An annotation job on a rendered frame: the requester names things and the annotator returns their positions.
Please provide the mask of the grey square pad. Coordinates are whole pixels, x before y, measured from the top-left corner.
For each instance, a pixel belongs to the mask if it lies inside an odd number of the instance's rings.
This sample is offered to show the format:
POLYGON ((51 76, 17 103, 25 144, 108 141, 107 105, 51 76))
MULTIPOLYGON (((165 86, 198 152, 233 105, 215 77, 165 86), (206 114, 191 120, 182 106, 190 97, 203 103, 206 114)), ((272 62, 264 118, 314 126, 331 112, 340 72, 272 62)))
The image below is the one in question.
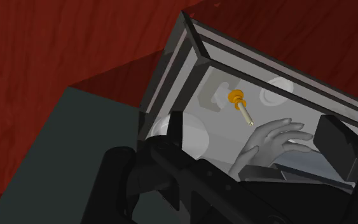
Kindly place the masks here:
POLYGON ((211 99, 218 86, 223 82, 229 83, 228 89, 231 92, 239 84, 240 79, 231 75, 223 76, 222 74, 211 74, 207 78, 201 91, 198 94, 199 105, 202 108, 211 110, 213 112, 220 112, 222 110, 219 109, 216 104, 212 103, 211 99))

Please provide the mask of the grey hand figure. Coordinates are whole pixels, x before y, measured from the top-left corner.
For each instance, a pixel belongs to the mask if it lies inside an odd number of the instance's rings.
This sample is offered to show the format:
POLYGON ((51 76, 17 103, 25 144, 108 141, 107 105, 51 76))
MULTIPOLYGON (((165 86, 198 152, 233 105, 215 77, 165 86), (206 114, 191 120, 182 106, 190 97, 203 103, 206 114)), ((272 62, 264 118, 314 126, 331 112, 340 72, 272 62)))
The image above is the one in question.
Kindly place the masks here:
POLYGON ((284 153, 290 151, 311 152, 310 147, 295 143, 295 140, 309 141, 313 138, 313 134, 302 131, 303 127, 303 123, 296 123, 290 118, 284 118, 255 128, 228 171, 228 175, 234 180, 240 181, 239 173, 246 165, 269 167, 284 153))

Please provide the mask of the small white plate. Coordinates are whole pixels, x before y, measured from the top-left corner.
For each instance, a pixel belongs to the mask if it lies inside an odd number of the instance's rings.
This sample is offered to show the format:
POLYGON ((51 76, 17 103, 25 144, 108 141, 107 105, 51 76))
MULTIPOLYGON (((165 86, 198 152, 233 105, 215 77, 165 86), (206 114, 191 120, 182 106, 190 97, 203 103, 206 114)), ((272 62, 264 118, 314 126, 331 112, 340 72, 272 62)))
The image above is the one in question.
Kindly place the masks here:
MULTIPOLYGON (((294 91, 293 82, 283 77, 274 78, 268 81, 268 83, 289 93, 293 93, 294 91)), ((278 106, 285 103, 287 100, 286 97, 276 94, 275 92, 265 88, 261 89, 259 99, 265 106, 278 106)))

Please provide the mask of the large white bowl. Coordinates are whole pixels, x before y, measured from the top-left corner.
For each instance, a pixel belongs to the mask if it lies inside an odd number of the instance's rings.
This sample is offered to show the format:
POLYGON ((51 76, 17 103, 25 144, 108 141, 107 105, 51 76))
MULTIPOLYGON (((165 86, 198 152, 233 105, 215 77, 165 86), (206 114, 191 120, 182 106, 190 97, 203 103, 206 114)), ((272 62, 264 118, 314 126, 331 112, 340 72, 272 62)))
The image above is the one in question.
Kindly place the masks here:
MULTIPOLYGON (((194 159, 199 159, 209 147, 209 135, 205 125, 197 117, 183 113, 182 150, 194 159)), ((160 118, 152 126, 149 137, 166 135, 169 127, 170 115, 160 118)))

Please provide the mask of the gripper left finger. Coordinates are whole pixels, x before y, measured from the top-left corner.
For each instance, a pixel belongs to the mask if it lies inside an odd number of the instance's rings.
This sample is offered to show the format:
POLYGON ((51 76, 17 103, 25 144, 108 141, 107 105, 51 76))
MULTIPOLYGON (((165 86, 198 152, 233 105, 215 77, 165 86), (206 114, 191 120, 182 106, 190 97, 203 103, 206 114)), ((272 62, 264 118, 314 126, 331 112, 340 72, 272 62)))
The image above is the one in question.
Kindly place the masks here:
POLYGON ((135 152, 126 146, 103 156, 81 224, 136 224, 132 212, 141 193, 173 189, 172 198, 189 206, 191 224, 214 218, 210 208, 232 224, 259 224, 259 215, 246 210, 242 199, 257 201, 225 173, 182 150, 184 114, 170 115, 167 135, 150 137, 135 152))

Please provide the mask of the small white knob-shaped item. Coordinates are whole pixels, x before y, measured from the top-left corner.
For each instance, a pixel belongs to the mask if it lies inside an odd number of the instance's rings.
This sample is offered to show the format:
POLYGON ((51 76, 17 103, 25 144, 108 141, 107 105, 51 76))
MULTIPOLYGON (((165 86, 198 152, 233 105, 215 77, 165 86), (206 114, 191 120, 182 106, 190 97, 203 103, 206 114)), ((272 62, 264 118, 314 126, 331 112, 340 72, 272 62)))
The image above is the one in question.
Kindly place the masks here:
POLYGON ((212 96, 211 102, 216 104, 219 109, 223 109, 229 102, 228 95, 230 93, 230 90, 228 89, 228 87, 229 83, 221 83, 215 91, 214 95, 212 96))

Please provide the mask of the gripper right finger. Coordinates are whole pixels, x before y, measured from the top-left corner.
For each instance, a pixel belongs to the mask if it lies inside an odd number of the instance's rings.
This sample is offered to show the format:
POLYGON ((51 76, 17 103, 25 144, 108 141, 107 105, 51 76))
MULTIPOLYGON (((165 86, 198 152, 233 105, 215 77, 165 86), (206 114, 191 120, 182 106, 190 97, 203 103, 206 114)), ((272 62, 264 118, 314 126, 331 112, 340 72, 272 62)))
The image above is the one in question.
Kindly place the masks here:
POLYGON ((333 115, 319 118, 313 143, 346 182, 354 182, 341 224, 358 224, 358 135, 333 115))

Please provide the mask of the dark grey flat tablet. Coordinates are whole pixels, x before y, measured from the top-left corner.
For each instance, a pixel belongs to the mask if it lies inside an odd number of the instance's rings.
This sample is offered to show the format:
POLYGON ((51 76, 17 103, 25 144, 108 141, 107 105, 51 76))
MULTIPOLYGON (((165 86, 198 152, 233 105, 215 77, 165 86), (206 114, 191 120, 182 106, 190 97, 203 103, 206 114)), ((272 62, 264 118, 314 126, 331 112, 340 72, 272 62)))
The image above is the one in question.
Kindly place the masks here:
POLYGON ((290 183, 326 184, 352 193, 355 183, 346 182, 318 152, 291 151, 269 167, 247 165, 239 173, 244 181, 287 181, 290 183))

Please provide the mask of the glass table with black frame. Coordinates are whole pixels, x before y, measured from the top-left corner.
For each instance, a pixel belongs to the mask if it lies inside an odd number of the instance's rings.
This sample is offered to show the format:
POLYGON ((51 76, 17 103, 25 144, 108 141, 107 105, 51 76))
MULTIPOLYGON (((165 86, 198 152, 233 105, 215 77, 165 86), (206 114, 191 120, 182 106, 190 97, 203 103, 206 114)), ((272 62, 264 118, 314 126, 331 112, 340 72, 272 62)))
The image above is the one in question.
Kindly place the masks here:
POLYGON ((189 113, 205 125, 209 147, 201 156, 223 171, 234 163, 254 129, 270 121, 290 118, 315 134, 322 115, 334 115, 358 135, 358 98, 251 48, 180 12, 162 56, 141 101, 145 114, 139 139, 149 137, 152 126, 172 111, 189 113), (246 109, 254 121, 248 126, 229 101, 220 112, 202 108, 198 94, 211 74, 240 79, 234 90, 244 93, 246 109), (293 93, 268 81, 283 77, 294 84, 293 93), (265 106, 262 88, 287 98, 278 106, 265 106))

